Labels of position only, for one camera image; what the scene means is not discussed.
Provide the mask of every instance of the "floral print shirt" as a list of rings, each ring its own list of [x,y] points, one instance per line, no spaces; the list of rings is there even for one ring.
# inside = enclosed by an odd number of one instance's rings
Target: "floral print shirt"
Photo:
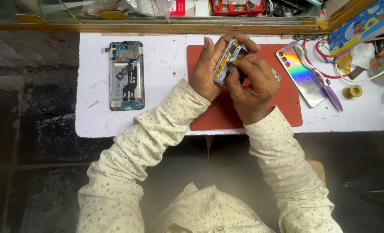
[[[176,146],[188,125],[210,102],[182,79],[161,105],[134,117],[133,126],[114,138],[87,171],[90,181],[78,193],[79,233],[272,233],[241,200],[215,186],[198,190],[190,183],[145,229],[139,201],[143,189],[136,180],[147,177],[146,167],[162,160],[168,146]],[[341,233],[332,219],[334,205],[293,130],[278,107],[261,121],[245,126],[250,153],[276,194],[282,233]]]

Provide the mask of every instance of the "red wire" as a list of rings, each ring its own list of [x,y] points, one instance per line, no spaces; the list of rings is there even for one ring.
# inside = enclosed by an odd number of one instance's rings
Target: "red wire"
[[[304,42],[303,42],[303,47],[305,48],[305,43],[307,42],[307,40],[304,40]],[[305,60],[310,64],[310,65],[312,65],[313,66],[313,64],[311,63],[311,61],[308,59],[308,57],[307,57],[307,54],[305,55]],[[325,74],[325,73],[323,73],[323,72],[321,72],[320,70],[318,70],[324,77],[328,77],[328,78],[340,78],[339,76],[331,76],[331,75],[328,75],[328,74]]]
[[[346,50],[346,51],[344,51],[344,52],[342,52],[342,53],[340,53],[340,54],[337,54],[337,55],[327,55],[327,54],[324,54],[324,53],[322,53],[322,52],[319,50],[319,44],[320,44],[322,41],[327,41],[327,40],[329,40],[329,38],[324,38],[324,39],[320,40],[320,41],[316,44],[316,50],[317,50],[317,52],[318,52],[321,56],[323,56],[323,57],[326,57],[326,58],[336,58],[336,57],[345,55],[346,53],[350,52],[350,50],[353,49],[353,48],[348,49],[348,50]]]

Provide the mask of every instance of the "wooden frame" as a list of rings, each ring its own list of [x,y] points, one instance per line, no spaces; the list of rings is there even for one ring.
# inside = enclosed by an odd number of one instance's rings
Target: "wooden frame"
[[[223,17],[222,21],[182,19],[164,21],[116,21],[102,20],[101,23],[80,24],[31,24],[0,23],[0,30],[15,31],[65,31],[65,32],[121,32],[121,33],[162,33],[162,34],[227,34],[241,32],[246,34],[290,35],[328,33],[352,16],[358,14],[376,0],[350,0],[334,12],[327,22],[315,18],[257,18],[237,21]]]

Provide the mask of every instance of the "person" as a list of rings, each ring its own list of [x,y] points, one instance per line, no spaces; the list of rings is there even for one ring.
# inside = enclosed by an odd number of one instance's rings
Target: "person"
[[[361,22],[358,22],[355,24],[354,34],[360,34],[363,31],[363,29],[360,28],[361,26],[363,26],[363,23],[361,23]]]
[[[226,44],[237,39],[251,52],[260,46],[247,35],[222,36],[216,44],[204,38],[204,48],[190,84],[182,79],[157,107],[134,117],[133,126],[114,138],[87,171],[89,183],[78,193],[77,232],[143,233],[139,201],[145,169],[156,166],[168,146],[176,146],[193,119],[205,112],[222,87],[212,72]],[[280,209],[279,228],[285,232],[342,232],[332,219],[328,190],[304,160],[293,130],[277,106],[268,102],[280,88],[267,62],[240,55],[226,80],[234,107],[250,138],[250,154],[258,157],[266,182]],[[250,81],[242,87],[240,72]],[[154,233],[274,232],[241,200],[215,186],[198,190],[190,183],[147,227]]]

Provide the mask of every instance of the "shirt cuff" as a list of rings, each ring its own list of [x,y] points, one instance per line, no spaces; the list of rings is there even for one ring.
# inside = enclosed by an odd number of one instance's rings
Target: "shirt cuff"
[[[293,128],[277,106],[267,109],[267,116],[252,125],[244,125],[251,144],[258,149],[274,148],[294,135]]]
[[[189,125],[206,111],[211,102],[196,93],[189,83],[182,79],[162,102],[162,107],[179,123]]]

